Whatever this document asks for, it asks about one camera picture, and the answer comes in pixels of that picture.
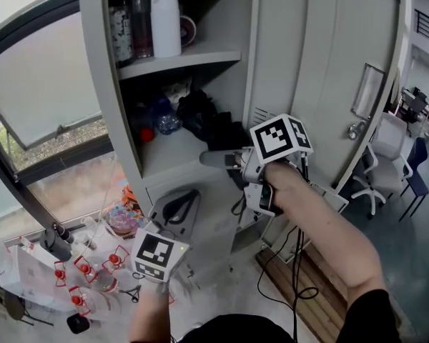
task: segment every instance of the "human arm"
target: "human arm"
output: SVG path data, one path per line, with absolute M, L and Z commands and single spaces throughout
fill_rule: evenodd
M 168 284 L 142 280 L 139 301 L 130 322 L 129 342 L 170 342 Z
M 380 258 L 364 234 L 330 207 L 290 166 L 270 163 L 265 178 L 275 206 L 312 240 L 347 285 L 348 306 L 366 292 L 385 289 Z

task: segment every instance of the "blue chair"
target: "blue chair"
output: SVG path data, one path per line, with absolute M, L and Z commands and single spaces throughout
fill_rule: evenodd
M 419 197 L 422 197 L 422 199 L 419 201 L 416 208 L 413 210 L 412 214 L 416 212 L 418 207 L 423 203 L 424 198 L 429 194 L 429 188 L 426 186 L 425 182 L 423 181 L 423 178 L 421 178 L 421 175 L 418 173 L 418 166 L 422 164 L 426 159 L 428 158 L 428 150 L 426 149 L 426 143 L 424 138 L 417 137 L 415 140 L 415 143 L 413 144 L 413 148 L 410 151 L 410 155 L 408 155 L 407 163 L 410 165 L 410 168 L 413 170 L 413 175 L 410 178 L 407 178 L 408 185 L 403 190 L 403 192 L 400 194 L 402 196 L 408 189 L 408 187 L 411 187 L 413 193 L 415 194 L 415 198 L 410 204 L 410 206 L 407 208 L 407 211 L 404 212 L 404 214 L 399 219 L 399 222 L 405 217 L 408 211 L 412 208 L 414 203 Z M 403 173 L 404 175 L 408 174 L 408 169 L 406 166 L 403 167 Z

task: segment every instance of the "black cloth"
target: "black cloth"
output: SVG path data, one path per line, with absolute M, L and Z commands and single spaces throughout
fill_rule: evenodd
M 215 317 L 202 327 L 189 332 L 182 340 L 182 343 L 200 342 L 294 341 L 282 327 L 265 317 L 233 314 Z M 352 304 L 337 339 L 337 343 L 346 342 L 400 343 L 393 309 L 386 291 L 370 291 Z

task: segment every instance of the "white office chair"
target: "white office chair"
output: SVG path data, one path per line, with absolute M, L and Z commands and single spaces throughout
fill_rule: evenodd
M 370 197 L 371 211 L 369 219 L 375 216 L 375 198 L 380 199 L 380 207 L 386 203 L 382 193 L 397 193 L 402 190 L 402 180 L 410 178 L 413 171 L 400 154 L 407 134 L 407 124 L 401 119 L 389 113 L 382 113 L 371 143 L 367 145 L 367 151 L 363 154 L 363 162 L 366 166 L 363 174 L 366 179 L 354 176 L 353 179 L 361 183 L 365 188 L 351 195 L 352 199 L 364 194 Z M 408 174 L 403 176 L 393 161 L 401 158 L 408 169 Z

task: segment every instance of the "white spray bottle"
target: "white spray bottle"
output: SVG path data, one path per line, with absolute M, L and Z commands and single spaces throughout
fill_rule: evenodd
M 178 0 L 151 0 L 151 28 L 155 57 L 181 54 Z

